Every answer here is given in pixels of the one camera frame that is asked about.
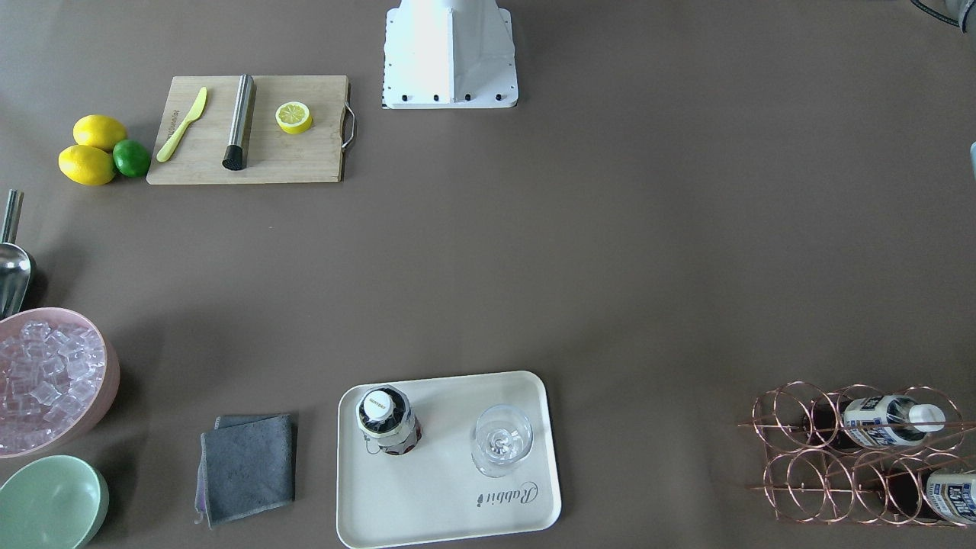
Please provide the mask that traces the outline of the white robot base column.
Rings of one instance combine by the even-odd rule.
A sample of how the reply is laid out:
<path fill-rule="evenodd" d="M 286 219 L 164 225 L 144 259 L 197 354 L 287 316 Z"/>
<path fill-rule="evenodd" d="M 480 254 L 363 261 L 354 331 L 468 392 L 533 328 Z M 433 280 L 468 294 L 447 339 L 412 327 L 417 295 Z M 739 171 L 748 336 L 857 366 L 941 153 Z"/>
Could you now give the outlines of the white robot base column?
<path fill-rule="evenodd" d="M 384 109 L 519 103 L 512 14 L 495 1 L 402 1 L 386 13 Z"/>

